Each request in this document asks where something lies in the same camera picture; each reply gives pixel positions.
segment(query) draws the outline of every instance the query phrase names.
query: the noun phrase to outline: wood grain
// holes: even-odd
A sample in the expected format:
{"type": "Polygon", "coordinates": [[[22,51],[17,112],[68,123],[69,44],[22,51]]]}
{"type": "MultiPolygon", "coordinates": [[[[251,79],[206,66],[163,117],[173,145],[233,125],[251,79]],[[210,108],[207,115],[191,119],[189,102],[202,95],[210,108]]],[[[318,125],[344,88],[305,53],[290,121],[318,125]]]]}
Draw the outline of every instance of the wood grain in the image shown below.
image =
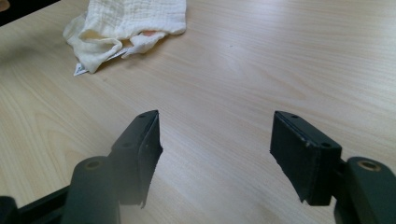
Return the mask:
{"type": "Polygon", "coordinates": [[[161,156],[123,223],[334,223],[300,204],[269,153],[275,110],[396,171],[396,3],[188,0],[187,32],[73,77],[63,0],[0,27],[0,194],[18,205],[69,184],[140,113],[161,156]]]}

